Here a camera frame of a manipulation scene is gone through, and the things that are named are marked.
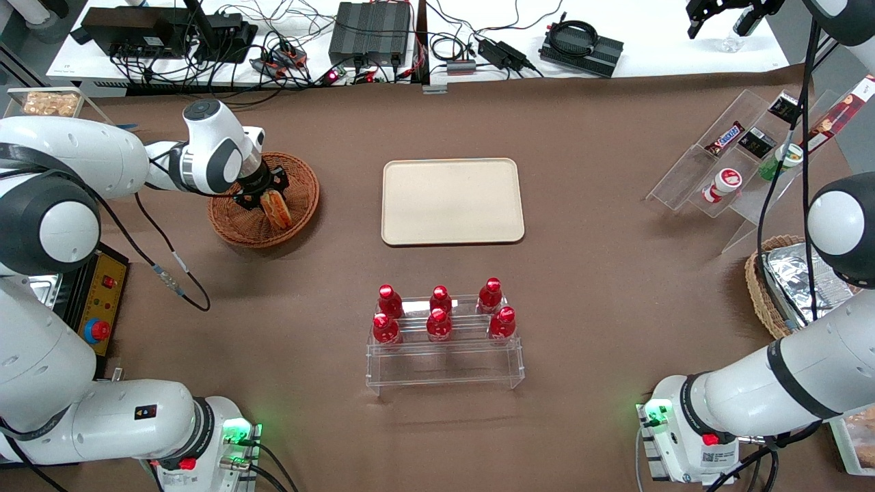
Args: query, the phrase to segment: robotic arm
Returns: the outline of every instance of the robotic arm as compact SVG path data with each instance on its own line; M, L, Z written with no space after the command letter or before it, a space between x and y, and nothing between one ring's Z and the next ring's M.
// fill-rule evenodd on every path
M100 239L97 201L143 186L222 193L270 181L263 130L213 100L189 105L184 118L188 143L146 146L103 123L0 120L0 458L134 457L157 462L167 492L235 490L241 470L229 459L246 448L231 441L255 428L234 403L192 397L181 383L92 381L94 351L20 281L88 260Z
M804 0L832 38L875 71L875 0ZM692 0L689 36L731 8L774 14L782 0ZM815 196L811 242L846 282L863 288L805 329L723 369L669 376L643 408L674 481L713 483L739 463L739 437L777 436L875 404L875 172Z

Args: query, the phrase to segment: wicker basket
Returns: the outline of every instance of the wicker basket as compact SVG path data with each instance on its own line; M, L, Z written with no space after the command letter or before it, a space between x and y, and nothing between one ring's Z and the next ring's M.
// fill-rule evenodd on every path
M803 239L798 235L777 235L763 242L763 251L771 251L775 248L783 248L792 246L802 242ZM757 317L766 325L768 332L775 339L783 338L790 334L790 328L784 322L784 318L774 306L772 298L769 297L767 286L760 278L760 269L757 267L757 253L753 252L751 257L747 258L745 263L745 280L747 280L747 290L751 293L753 301L753 310L757 313Z
M247 210L227 198L211 198L206 206L213 228L222 239L244 248L269 248L288 241L307 225L319 203L319 181L313 170L302 160L282 152L265 152L262 159L270 169L282 166L289 177L289 186L283 190L294 225L287 229L274 228L260 208ZM230 193L240 186L234 184Z

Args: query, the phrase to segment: yellow control panel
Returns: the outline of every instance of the yellow control panel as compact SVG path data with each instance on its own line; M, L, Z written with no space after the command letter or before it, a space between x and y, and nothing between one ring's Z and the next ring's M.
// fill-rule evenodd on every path
M92 325L96 321L106 321L110 330L106 338L97 343L89 343L96 354L105 356L112 330L115 329L118 303L122 297L122 287L128 274L128 266L109 255L100 252L97 255L94 275L91 277L85 307L82 310L76 333L85 341L89 341L86 333L89 321L92 322Z

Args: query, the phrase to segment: aluminum foil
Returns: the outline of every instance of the aluminum foil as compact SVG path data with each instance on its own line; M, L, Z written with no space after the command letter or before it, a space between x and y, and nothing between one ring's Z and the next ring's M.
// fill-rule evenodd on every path
M786 248L768 251L766 272L776 306L785 318L796 324L796 328L810 323L811 295L809 291L809 269L805 260L805 244L794 244ZM853 296L850 287L832 271L817 251L811 251L811 263L815 271L815 295L817 316L832 311Z

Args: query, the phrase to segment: qr code label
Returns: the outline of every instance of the qr code label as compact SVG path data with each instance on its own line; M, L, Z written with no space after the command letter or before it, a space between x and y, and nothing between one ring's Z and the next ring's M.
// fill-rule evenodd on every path
M733 444L702 446L703 467L728 467L737 460L737 448Z

